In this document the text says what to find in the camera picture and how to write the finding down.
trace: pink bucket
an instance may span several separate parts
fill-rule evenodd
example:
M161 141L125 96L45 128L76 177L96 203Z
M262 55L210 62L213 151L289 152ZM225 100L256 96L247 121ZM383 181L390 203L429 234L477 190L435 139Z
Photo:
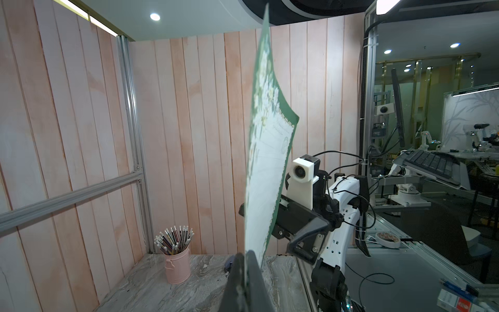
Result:
M170 284L180 284L191 276L190 248L178 255L165 255L166 279Z

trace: keyboard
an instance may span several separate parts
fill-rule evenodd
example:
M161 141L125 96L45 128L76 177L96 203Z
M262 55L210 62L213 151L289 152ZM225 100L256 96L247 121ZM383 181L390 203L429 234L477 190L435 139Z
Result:
M436 155L435 153L415 150L407 157L406 162L423 167L429 172L436 173L447 179L452 177L452 159Z

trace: leaf wallpaper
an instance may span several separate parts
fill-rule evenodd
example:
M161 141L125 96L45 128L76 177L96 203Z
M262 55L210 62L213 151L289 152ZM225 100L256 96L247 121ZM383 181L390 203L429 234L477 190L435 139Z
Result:
M445 96L442 119L442 143L450 149L466 149L464 125L489 123L499 125L499 90L461 96Z

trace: paper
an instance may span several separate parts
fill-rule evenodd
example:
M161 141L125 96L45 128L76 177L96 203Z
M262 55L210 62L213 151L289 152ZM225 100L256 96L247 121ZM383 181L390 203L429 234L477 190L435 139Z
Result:
M297 123L273 71L267 5L254 66L245 197L245 249L254 251L259 265L277 217Z

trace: gray marble surface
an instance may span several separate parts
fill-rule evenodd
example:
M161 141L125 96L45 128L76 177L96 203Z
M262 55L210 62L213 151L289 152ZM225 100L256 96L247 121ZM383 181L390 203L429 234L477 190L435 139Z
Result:
M229 256L192 255L191 276L182 284L166 280L163 255L145 255L104 299L96 312L218 311ZM268 256L262 274L276 311L310 311L296 258Z

